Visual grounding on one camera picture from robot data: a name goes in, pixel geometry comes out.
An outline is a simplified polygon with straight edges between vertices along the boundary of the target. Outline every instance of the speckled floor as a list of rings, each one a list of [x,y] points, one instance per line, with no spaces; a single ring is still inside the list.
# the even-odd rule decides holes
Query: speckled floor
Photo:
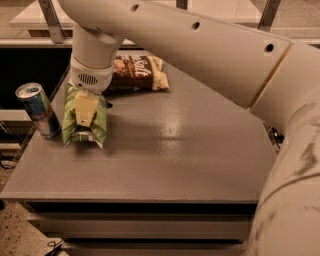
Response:
[[[251,1],[262,11],[267,0]],[[32,0],[0,1],[0,23],[7,22],[30,2]],[[9,33],[11,38],[19,33],[10,31],[6,25],[1,25],[1,29]],[[271,32],[290,37],[320,37],[320,1],[282,0]],[[12,171],[0,168],[0,191]],[[29,224],[26,221],[27,215],[28,211],[20,204],[5,202],[5,209],[0,211],[0,256],[41,256],[51,250],[47,243],[53,239],[46,238]]]
[[[45,255],[52,249],[47,246],[48,242],[59,242],[59,239],[48,239],[29,224],[27,215],[28,211],[19,203],[5,202],[5,209],[0,211],[0,255]]]

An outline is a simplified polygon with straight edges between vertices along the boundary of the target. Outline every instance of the cable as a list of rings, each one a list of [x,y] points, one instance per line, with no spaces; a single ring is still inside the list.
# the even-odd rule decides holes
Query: cable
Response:
[[[15,163],[14,165],[5,165],[2,161],[8,161],[8,162],[12,162],[12,158],[9,157],[5,157],[1,152],[0,152],[0,167],[5,169],[5,170],[10,170],[10,169],[14,169],[15,168]]]
[[[60,252],[62,252],[62,244],[63,244],[63,240],[61,240],[59,243],[56,243],[55,241],[51,241],[49,243],[47,243],[47,246],[49,247],[53,247],[53,249],[48,252],[47,254],[45,254],[44,256],[57,256],[60,254]]]

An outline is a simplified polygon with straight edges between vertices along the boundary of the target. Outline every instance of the soda can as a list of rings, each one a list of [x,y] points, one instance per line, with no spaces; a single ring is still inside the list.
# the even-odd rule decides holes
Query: soda can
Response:
[[[60,122],[40,84],[28,83],[21,85],[16,90],[16,96],[24,105],[25,110],[42,137],[51,139],[60,134]]]

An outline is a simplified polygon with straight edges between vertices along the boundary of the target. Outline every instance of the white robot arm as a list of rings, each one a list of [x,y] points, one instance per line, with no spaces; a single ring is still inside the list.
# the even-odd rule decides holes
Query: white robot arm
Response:
[[[246,255],[320,254],[318,49],[146,0],[59,2],[80,25],[73,45],[75,85],[102,92],[110,77],[95,74],[110,76],[114,54],[127,38],[285,134]],[[98,38],[99,47],[87,49],[85,37]],[[91,78],[100,85],[90,84]]]

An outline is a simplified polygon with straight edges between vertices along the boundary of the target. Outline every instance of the brown chip bag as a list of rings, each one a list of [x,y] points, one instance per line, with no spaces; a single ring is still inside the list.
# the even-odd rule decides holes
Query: brown chip bag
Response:
[[[162,59],[155,56],[117,56],[107,91],[169,90]]]

